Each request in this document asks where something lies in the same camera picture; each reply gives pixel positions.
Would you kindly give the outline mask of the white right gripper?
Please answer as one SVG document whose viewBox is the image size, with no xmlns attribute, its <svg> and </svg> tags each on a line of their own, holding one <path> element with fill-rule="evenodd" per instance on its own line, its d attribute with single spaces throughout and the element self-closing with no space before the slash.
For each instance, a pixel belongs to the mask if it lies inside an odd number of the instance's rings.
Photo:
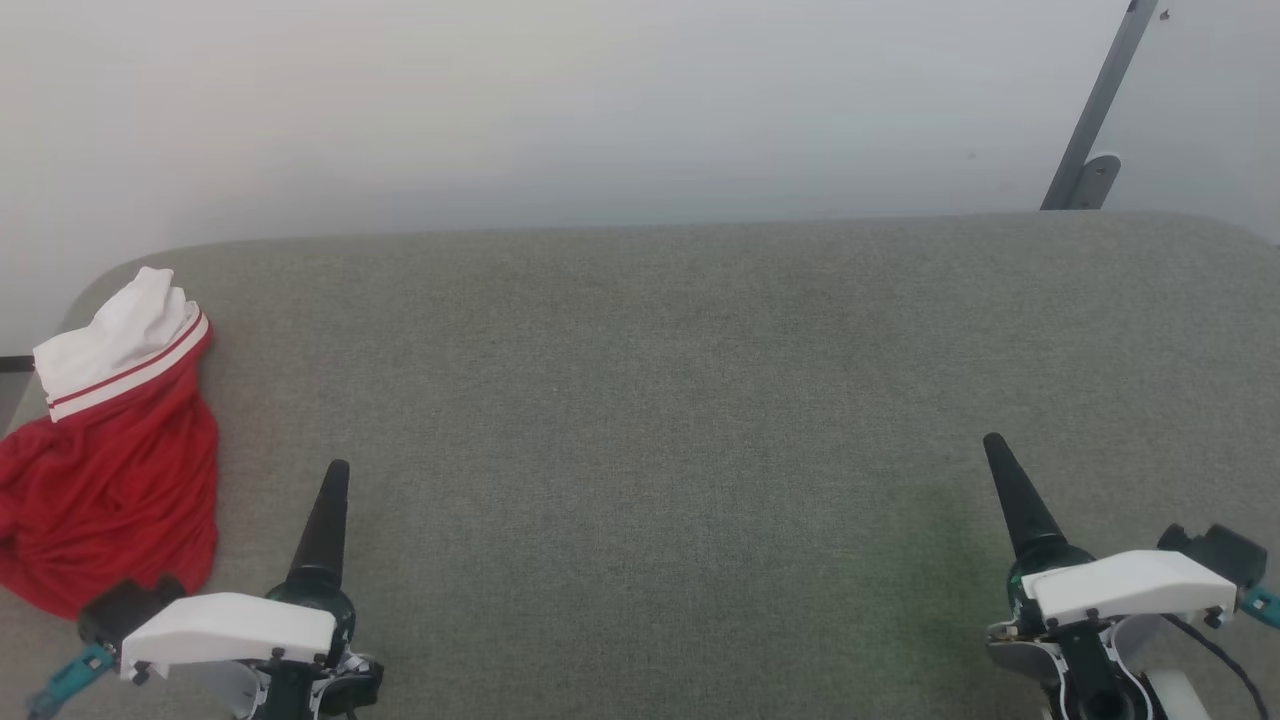
<svg viewBox="0 0 1280 720">
<path fill-rule="evenodd" d="M 1052 512 L 1000 433 L 983 450 L 1016 557 L 1039 547 L 1065 544 Z M 1194 559 L 1176 551 L 1133 550 L 1112 556 L 1024 574 L 1010 580 L 1014 618 L 1025 614 L 1050 628 L 1093 619 L 1235 612 L 1238 588 Z"/>
</svg>

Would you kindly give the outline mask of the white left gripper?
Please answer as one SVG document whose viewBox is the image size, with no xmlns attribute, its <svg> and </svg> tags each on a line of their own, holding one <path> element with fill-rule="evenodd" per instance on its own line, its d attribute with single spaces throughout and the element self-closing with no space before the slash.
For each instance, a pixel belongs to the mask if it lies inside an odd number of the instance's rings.
<svg viewBox="0 0 1280 720">
<path fill-rule="evenodd" d="M 349 464 L 333 460 L 294 552 L 289 583 L 340 588 L 348 507 Z M 151 673 L 168 676 L 174 666 L 218 662 L 329 670 L 348 650 L 355 625 L 355 605 L 340 591 L 186 596 L 124 639 L 118 673 L 134 682 Z"/>
</svg>

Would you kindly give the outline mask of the red and white jersey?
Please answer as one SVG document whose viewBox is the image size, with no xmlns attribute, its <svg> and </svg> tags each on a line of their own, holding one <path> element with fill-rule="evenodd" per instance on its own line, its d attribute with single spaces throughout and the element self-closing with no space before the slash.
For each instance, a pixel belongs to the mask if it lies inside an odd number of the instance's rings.
<svg viewBox="0 0 1280 720">
<path fill-rule="evenodd" d="M 44 416 L 0 439 L 0 588 L 73 619 L 124 580 L 188 592 L 218 547 L 212 324 L 145 266 L 91 322 L 35 350 Z"/>
</svg>

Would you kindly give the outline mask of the grey fabric sofa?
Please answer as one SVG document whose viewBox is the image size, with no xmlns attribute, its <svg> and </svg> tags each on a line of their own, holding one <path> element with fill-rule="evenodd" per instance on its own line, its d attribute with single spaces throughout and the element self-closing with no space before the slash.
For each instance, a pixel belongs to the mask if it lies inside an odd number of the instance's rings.
<svg viewBox="0 0 1280 720">
<path fill-rule="evenodd" d="M 282 582 L 330 461 L 358 720 L 1041 720 L 998 670 L 1000 433 L 1098 556 L 1215 523 L 1280 585 L 1280 246 L 1028 213 L 251 240 L 207 314 L 218 550 Z"/>
</svg>

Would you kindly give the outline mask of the black framed grey panel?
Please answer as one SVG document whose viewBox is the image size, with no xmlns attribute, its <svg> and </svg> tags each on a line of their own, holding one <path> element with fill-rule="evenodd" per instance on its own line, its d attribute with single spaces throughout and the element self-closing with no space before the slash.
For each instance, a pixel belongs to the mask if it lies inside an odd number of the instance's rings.
<svg viewBox="0 0 1280 720">
<path fill-rule="evenodd" d="M 33 374 L 31 356 L 0 356 L 0 434 L 15 416 Z"/>
</svg>

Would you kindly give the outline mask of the grey metal bar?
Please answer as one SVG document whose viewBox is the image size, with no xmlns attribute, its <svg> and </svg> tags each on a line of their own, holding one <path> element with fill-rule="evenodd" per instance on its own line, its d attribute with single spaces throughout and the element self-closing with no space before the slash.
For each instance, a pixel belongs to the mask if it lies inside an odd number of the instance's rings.
<svg viewBox="0 0 1280 720">
<path fill-rule="evenodd" d="M 1041 202 L 1042 211 L 1098 210 L 1105 205 L 1123 161 L 1116 152 L 1097 152 L 1094 145 L 1160 1 L 1126 0 L 1126 12 Z"/>
</svg>

